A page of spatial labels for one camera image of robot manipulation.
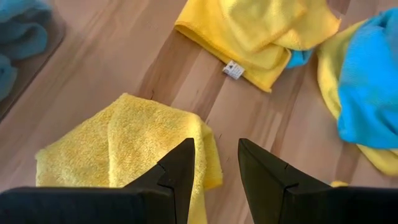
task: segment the blue microfiber cloth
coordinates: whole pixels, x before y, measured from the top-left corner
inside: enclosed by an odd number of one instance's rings
[[[0,55],[0,101],[9,94],[16,78],[17,70],[7,57]]]
[[[10,61],[42,53],[47,45],[43,25],[51,8],[39,0],[0,1],[0,100],[8,95],[16,79]]]
[[[398,148],[398,8],[365,22],[346,51],[338,87],[340,137]]]
[[[292,57],[290,58],[286,68],[294,68],[305,65],[311,57],[311,50],[291,50]]]

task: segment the fabric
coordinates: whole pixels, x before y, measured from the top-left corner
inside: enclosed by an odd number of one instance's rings
[[[336,119],[341,113],[338,84],[346,50],[355,31],[364,23],[359,22],[336,34],[321,44],[317,52],[318,84],[328,109]],[[380,151],[360,144],[358,147],[380,171],[387,175],[398,175],[398,149]]]
[[[291,50],[310,50],[337,32],[325,0],[188,0],[175,28],[264,91],[282,73]]]
[[[290,58],[286,68],[294,68],[305,65],[311,57],[313,50],[292,50],[292,57]]]
[[[340,181],[340,180],[335,180],[330,184],[331,187],[348,187],[349,184],[346,182]]]
[[[0,101],[10,93],[16,78],[17,70],[7,57],[0,54]]]
[[[123,94],[38,152],[37,186],[124,187],[185,138],[195,140],[189,223],[206,223],[204,190],[222,183],[211,129],[195,114]]]
[[[398,8],[353,34],[341,69],[340,137],[376,149],[398,148]]]
[[[0,100],[16,79],[17,71],[9,62],[45,50],[47,32],[43,25],[50,17],[51,8],[39,0],[0,1]]]

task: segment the yellow towel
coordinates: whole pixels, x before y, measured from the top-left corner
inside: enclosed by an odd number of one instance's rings
[[[36,184],[124,187],[185,138],[196,149],[188,221],[203,224],[203,191],[222,183],[211,129],[195,114],[127,94],[38,152]]]
[[[175,28],[264,91],[294,50],[308,50],[340,25],[325,0],[188,0]]]
[[[359,22],[336,34],[321,44],[318,50],[318,83],[322,97],[336,119],[338,119],[341,111],[337,88],[344,56],[351,37],[363,23],[364,21]],[[362,145],[358,145],[358,147],[373,165],[383,173],[398,175],[398,149],[382,151]]]
[[[340,180],[335,180],[330,184],[330,186],[332,186],[332,187],[348,187],[349,184],[347,184],[346,182],[340,181]]]

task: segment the care label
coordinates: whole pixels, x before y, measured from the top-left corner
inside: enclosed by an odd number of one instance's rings
[[[244,68],[231,60],[223,68],[223,72],[231,76],[233,79],[237,80],[243,74]]]

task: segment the wood grain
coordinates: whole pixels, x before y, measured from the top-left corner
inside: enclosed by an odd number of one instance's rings
[[[396,187],[343,143],[315,78],[317,59],[286,70],[272,94],[222,74],[223,64],[173,31],[186,0],[55,0],[63,44],[0,124],[0,190],[34,185],[34,154],[128,92],[192,111],[213,129],[224,184],[206,193],[209,223],[252,223],[237,146],[249,138],[329,183]],[[395,0],[329,0],[343,27]]]

